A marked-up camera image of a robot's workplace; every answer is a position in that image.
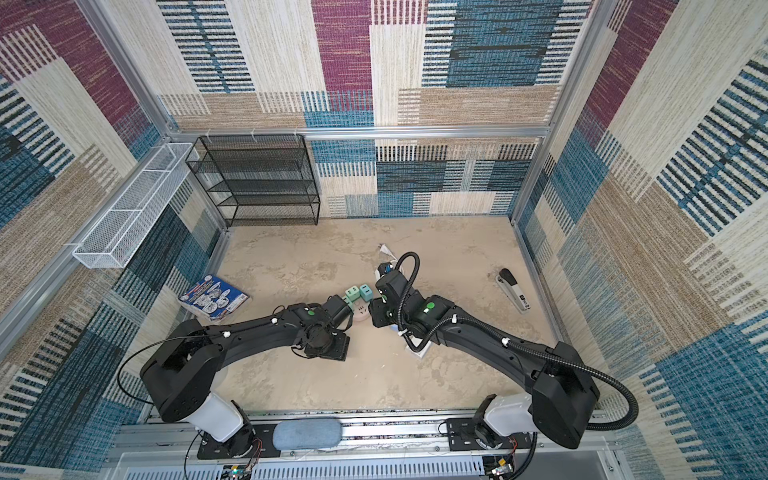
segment wire shelf rack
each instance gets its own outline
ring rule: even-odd
[[[317,225],[320,197],[302,136],[199,137],[193,151],[187,166],[228,227]]]

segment wall-mounted basket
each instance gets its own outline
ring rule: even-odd
[[[165,144],[134,177],[72,255],[88,268],[125,268],[189,174],[190,143]]]

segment patterned carpet wall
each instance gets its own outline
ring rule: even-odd
[[[73,0],[0,0],[0,313],[157,130]]]
[[[116,384],[125,358],[181,321],[177,297],[199,280],[220,236],[184,181],[124,270],[79,266],[0,363],[3,478],[95,478],[120,425],[143,404]],[[121,381],[145,396],[139,369]]]
[[[543,124],[592,0],[99,0],[178,127]]]
[[[509,215],[539,140],[308,142],[320,216]]]
[[[519,223],[639,479],[768,478],[767,41],[762,0],[619,1]]]

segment teal cube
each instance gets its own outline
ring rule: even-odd
[[[370,302],[373,300],[373,290],[371,290],[370,286],[363,284],[360,286],[360,296],[366,302]]]
[[[360,298],[360,289],[357,288],[357,285],[351,286],[346,291],[346,298],[349,299],[350,302],[354,302],[358,298]]]

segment floor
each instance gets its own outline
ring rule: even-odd
[[[379,244],[421,257],[415,286],[424,297],[449,298],[507,332],[554,345],[531,277],[504,217],[322,219],[318,226],[238,227],[219,269],[252,298],[230,318],[271,314],[275,306],[324,301],[352,285],[374,284],[387,258]],[[406,261],[406,272],[410,262]],[[507,267],[531,303],[520,314],[496,286]],[[500,372],[444,346],[424,359],[389,328],[355,323],[345,362],[300,359],[273,349],[229,366],[218,392],[245,410],[474,407],[490,393],[521,392]]]

